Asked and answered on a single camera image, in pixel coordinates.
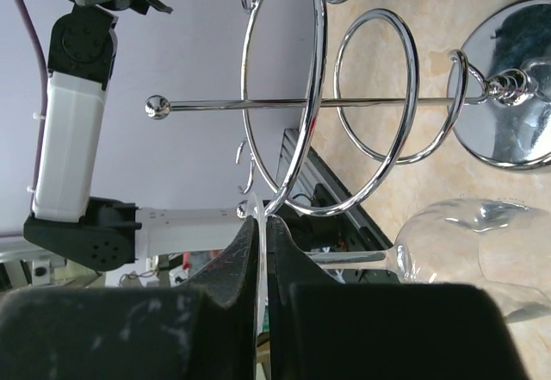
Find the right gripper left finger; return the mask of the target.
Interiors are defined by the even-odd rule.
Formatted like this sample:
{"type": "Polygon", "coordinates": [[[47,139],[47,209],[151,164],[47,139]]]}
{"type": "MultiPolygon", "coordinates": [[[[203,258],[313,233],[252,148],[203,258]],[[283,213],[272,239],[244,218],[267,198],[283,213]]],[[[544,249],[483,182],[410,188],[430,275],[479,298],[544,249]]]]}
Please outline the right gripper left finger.
{"type": "Polygon", "coordinates": [[[18,290],[1,304],[4,379],[252,379],[260,228],[176,288],[18,290]]]}

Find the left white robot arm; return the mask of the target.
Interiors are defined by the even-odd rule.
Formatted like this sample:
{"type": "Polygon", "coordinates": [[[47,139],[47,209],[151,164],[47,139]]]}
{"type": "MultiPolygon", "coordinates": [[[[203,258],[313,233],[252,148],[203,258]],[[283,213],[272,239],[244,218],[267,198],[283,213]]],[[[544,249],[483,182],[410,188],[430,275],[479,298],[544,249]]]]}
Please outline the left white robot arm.
{"type": "Polygon", "coordinates": [[[51,31],[40,159],[24,238],[95,271],[166,254],[201,211],[141,209],[90,194],[117,49],[116,12],[167,12],[158,0],[69,0],[51,31]]]}

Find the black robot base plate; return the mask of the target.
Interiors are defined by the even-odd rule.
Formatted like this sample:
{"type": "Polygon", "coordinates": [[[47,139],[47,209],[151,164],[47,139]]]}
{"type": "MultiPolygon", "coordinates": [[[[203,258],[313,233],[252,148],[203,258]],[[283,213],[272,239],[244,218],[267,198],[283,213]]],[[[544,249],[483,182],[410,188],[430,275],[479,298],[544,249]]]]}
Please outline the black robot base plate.
{"type": "MultiPolygon", "coordinates": [[[[350,196],[322,158],[311,150],[292,198],[312,207],[326,207],[350,196]]],[[[361,208],[328,218],[301,215],[288,205],[277,214],[286,222],[295,244],[304,252],[367,252],[387,249],[390,239],[361,208]]]]}

